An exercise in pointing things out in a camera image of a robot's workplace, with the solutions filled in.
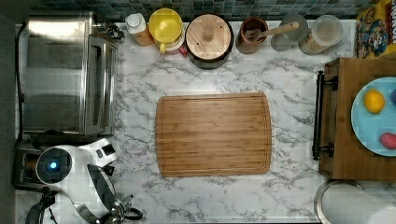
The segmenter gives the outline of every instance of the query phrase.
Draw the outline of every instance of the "yellow container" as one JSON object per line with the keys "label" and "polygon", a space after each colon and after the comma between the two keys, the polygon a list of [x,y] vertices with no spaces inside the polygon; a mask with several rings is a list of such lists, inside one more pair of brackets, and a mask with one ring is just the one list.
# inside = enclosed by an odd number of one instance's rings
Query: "yellow container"
{"label": "yellow container", "polygon": [[148,21],[148,30],[160,45],[160,52],[172,47],[181,37],[183,23],[180,16],[170,8],[155,11]]}

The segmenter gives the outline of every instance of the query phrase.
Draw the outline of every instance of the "stand mixer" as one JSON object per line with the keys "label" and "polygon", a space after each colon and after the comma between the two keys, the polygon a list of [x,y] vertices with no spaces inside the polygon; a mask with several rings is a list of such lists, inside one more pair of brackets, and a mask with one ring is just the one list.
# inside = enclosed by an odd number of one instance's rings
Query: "stand mixer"
{"label": "stand mixer", "polygon": [[[88,223],[121,223],[125,218],[139,220],[143,214],[132,208],[133,196],[122,201],[115,198],[114,186],[104,171],[105,166],[116,159],[116,151],[104,138],[82,147],[51,147],[40,155],[35,170],[44,184],[61,191],[56,196],[57,201],[67,196]],[[29,211],[25,223],[36,224],[47,220],[44,211],[55,203],[55,194],[55,191],[46,189],[40,203]],[[50,219],[56,219],[52,210],[48,210]]]}

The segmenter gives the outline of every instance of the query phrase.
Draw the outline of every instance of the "red fruit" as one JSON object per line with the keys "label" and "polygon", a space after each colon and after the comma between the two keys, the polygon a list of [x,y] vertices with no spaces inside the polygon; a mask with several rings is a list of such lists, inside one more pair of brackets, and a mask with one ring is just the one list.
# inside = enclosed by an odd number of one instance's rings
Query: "red fruit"
{"label": "red fruit", "polygon": [[382,146],[388,149],[396,149],[396,134],[393,133],[383,133],[379,138]]}

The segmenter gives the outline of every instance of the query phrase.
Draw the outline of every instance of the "white marble countertop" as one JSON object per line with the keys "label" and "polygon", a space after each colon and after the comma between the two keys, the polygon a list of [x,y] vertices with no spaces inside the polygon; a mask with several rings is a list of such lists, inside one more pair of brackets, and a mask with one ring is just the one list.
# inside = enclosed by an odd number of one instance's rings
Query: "white marble countertop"
{"label": "white marble countertop", "polygon": [[[275,28],[279,21],[268,24]],[[342,40],[316,56],[302,54],[297,46],[274,51],[268,37],[251,55],[233,47],[228,62],[215,70],[202,70],[181,54],[161,55],[156,46],[139,47],[126,36],[120,45],[116,131],[109,138],[119,155],[111,178],[120,198],[134,195],[134,206],[144,212],[139,222],[318,222],[314,197],[326,179],[318,174],[311,152],[316,74],[325,63],[353,55],[354,24],[343,21]],[[240,25],[232,22],[235,37]],[[154,120],[161,96],[249,91],[264,92],[269,102],[273,129],[269,173],[160,175]],[[38,199],[39,195],[17,191],[18,223],[24,223]]]}

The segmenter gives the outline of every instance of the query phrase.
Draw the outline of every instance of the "cereal box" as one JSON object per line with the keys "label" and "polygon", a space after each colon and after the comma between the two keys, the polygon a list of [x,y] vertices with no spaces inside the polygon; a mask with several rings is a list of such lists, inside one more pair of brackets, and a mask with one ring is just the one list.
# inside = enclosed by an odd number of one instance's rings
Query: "cereal box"
{"label": "cereal box", "polygon": [[358,58],[396,60],[396,0],[381,0],[357,18]]}

